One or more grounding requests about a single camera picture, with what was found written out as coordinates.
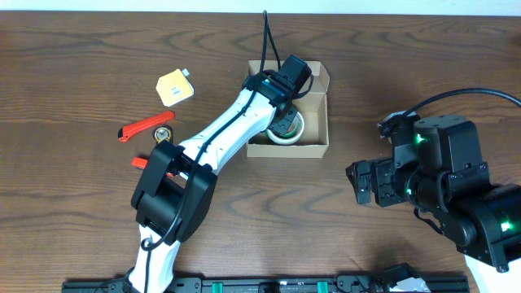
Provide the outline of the brown cardboard box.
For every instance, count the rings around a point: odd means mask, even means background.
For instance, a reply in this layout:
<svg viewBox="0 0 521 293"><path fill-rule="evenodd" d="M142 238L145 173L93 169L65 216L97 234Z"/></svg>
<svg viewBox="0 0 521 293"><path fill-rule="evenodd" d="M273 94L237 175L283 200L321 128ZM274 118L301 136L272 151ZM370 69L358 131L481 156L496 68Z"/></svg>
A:
<svg viewBox="0 0 521 293"><path fill-rule="evenodd" d="M320 61L307 61L312 70L313 85L308 94L294 101L304 118L304 131L300 139L289 146L272 142L259 133L247 144L248 158L307 158L321 159L329 146L327 91L330 76Z"/></svg>

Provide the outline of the red cylindrical lighter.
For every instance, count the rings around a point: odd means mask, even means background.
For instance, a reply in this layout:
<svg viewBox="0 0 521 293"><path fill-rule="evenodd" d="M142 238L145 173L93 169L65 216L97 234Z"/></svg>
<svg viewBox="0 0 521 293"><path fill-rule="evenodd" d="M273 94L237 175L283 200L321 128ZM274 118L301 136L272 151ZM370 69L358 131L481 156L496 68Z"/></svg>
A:
<svg viewBox="0 0 521 293"><path fill-rule="evenodd" d="M136 169L139 169L139 170L145 170L146 169L146 166L148 164L148 159L144 159L144 158L141 158L141 157L134 157L132 159L132 162L131 164L136 168ZM171 172L166 172L165 175L169 178L174 178L175 175Z"/></svg>

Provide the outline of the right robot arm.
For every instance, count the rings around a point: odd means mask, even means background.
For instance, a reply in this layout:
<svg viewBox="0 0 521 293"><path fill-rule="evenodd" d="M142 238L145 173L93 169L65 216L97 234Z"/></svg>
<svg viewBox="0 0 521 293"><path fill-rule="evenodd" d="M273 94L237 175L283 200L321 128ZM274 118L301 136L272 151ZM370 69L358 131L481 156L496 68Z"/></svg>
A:
<svg viewBox="0 0 521 293"><path fill-rule="evenodd" d="M379 124L392 156L346 168L357 202L410 203L465 256L482 292L520 290L520 187L493 184L473 122L396 114Z"/></svg>

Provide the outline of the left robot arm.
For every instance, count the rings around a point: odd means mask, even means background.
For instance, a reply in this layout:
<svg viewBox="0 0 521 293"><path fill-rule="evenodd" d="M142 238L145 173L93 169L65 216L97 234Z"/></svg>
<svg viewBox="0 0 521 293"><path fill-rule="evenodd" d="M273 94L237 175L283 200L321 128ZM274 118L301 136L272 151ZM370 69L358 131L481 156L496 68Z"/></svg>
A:
<svg viewBox="0 0 521 293"><path fill-rule="evenodd" d="M130 204L140 248L124 281L126 292L164 292L173 281L178 250L206 217L225 164L252 137L285 115L312 82L309 71L264 70L249 76L234 103L206 129L178 145L158 143Z"/></svg>

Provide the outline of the red utility knife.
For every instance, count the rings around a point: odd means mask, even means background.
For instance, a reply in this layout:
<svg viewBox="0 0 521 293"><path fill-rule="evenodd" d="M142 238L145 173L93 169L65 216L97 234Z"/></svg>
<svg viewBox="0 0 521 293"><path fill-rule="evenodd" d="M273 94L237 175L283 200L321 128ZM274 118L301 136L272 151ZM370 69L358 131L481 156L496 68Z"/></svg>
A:
<svg viewBox="0 0 521 293"><path fill-rule="evenodd" d="M165 112L161 112L160 114L147 117L146 119L140 120L130 125L125 125L118 131L118 140L120 142L127 142L136 134L141 133L142 131L150 129L152 127L159 126L164 122L173 120L174 118L175 113L170 110L167 110Z"/></svg>

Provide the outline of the white tape roll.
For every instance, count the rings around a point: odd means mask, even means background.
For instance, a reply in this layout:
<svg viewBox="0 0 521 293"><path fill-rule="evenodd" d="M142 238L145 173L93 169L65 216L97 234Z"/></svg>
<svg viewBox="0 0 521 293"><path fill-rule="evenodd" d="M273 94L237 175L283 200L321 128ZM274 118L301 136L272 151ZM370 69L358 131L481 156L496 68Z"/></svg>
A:
<svg viewBox="0 0 521 293"><path fill-rule="evenodd" d="M291 125L293 126L293 129L289 133L281 135L276 134L272 130L267 129L265 131L265 136L275 144L283 146L292 145L300 140L304 132L304 117L299 112L296 112L296 117L292 121Z"/></svg>

